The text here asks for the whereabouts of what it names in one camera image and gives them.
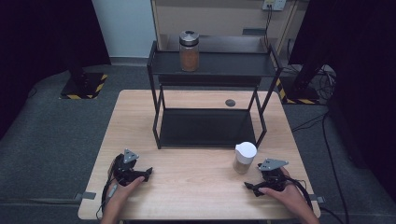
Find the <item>yellow black hazard tape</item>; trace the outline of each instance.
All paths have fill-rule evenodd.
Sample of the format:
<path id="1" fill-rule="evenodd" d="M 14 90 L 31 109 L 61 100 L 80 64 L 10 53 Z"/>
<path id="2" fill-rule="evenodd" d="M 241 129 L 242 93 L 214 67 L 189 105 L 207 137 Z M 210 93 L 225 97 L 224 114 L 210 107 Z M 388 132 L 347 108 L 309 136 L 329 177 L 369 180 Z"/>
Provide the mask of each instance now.
<path id="1" fill-rule="evenodd" d="M 60 99 L 72 99 L 72 100 L 79 100 L 79 99 L 95 99 L 98 95 L 100 90 L 103 88 L 105 81 L 107 79 L 107 75 L 103 74 L 98 86 L 96 87 L 96 91 L 94 94 L 85 95 L 85 94 L 66 94 L 59 97 Z"/>
<path id="2" fill-rule="evenodd" d="M 279 96 L 282 101 L 282 104 L 285 105 L 319 105 L 319 100 L 311 100 L 311 99 L 289 99 L 286 94 L 280 79 L 276 81 L 276 86 L 279 91 Z"/>

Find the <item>small hole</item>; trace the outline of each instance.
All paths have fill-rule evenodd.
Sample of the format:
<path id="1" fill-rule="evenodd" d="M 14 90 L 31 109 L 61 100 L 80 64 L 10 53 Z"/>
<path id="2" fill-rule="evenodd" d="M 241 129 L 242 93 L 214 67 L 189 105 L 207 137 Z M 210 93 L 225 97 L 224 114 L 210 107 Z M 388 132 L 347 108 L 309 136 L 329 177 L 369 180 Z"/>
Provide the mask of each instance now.
<path id="1" fill-rule="evenodd" d="M 235 106 L 235 100 L 229 99 L 225 101 L 225 104 L 229 107 Z"/>

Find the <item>power outlet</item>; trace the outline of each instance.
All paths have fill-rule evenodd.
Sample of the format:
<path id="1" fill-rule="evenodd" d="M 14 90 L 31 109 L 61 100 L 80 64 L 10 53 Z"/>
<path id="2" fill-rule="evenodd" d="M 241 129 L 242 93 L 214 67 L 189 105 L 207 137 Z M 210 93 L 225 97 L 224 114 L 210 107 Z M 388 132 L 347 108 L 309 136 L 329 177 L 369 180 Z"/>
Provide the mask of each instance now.
<path id="1" fill-rule="evenodd" d="M 282 11 L 285 8 L 287 0 L 264 0 L 262 3 L 262 10 L 269 10 L 271 6 L 273 11 Z"/>

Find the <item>wooden table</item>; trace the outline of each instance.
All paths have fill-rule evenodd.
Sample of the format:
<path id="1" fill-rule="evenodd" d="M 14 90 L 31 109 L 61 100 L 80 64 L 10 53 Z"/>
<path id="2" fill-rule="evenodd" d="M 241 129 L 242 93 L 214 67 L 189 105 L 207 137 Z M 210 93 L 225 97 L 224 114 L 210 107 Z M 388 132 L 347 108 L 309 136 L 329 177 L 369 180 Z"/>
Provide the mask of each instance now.
<path id="1" fill-rule="evenodd" d="M 266 92 L 259 92 L 264 99 Z M 233 99 L 235 107 L 244 108 L 250 91 L 167 91 L 167 106 L 224 107 Z M 252 122 L 260 133 L 260 119 L 252 109 Z M 98 153 L 87 192 L 96 193 L 94 200 L 83 199 L 78 216 L 96 219 L 106 173 L 113 159 L 125 148 L 138 154 L 136 170 L 153 167 L 149 182 L 144 182 L 128 199 L 121 219 L 192 220 L 192 219 L 283 219 L 292 218 L 285 207 L 267 196 L 255 197 L 244 182 L 262 182 L 256 164 L 266 158 L 288 161 L 293 178 L 305 180 L 313 194 L 287 118 L 276 94 L 265 109 L 267 125 L 258 154 L 247 174 L 233 169 L 234 150 L 229 148 L 158 149 L 152 132 L 155 110 L 150 91 L 122 91 L 108 124 Z M 315 214 L 320 216 L 313 201 Z"/>

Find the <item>human hand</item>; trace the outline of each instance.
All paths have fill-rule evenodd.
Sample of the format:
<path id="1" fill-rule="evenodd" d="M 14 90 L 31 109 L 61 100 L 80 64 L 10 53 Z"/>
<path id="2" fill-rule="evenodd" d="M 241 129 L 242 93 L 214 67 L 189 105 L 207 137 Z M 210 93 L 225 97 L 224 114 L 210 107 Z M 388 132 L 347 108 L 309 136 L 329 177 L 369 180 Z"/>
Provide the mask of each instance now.
<path id="1" fill-rule="evenodd" d="M 290 176 L 289 172 L 285 168 L 281 167 L 280 169 L 284 175 Z M 318 218 L 315 216 L 314 212 L 306 203 L 305 198 L 294 184 L 287 182 L 285 189 L 282 191 L 276 191 L 269 188 L 260 188 L 259 191 L 283 203 L 285 207 L 297 216 L 303 224 L 319 223 Z"/>
<path id="2" fill-rule="evenodd" d="M 123 186 L 117 182 L 113 175 L 110 178 L 111 184 L 108 187 L 106 195 L 108 196 L 110 191 L 113 190 L 113 187 L 117 185 L 116 190 L 114 191 L 111 198 L 108 199 L 106 203 L 106 209 L 103 213 L 103 217 L 101 223 L 117 223 L 119 219 L 120 211 L 122 210 L 123 206 L 125 205 L 129 195 L 145 180 L 145 177 L 140 176 L 135 179 L 131 183 L 127 183 L 126 186 Z"/>

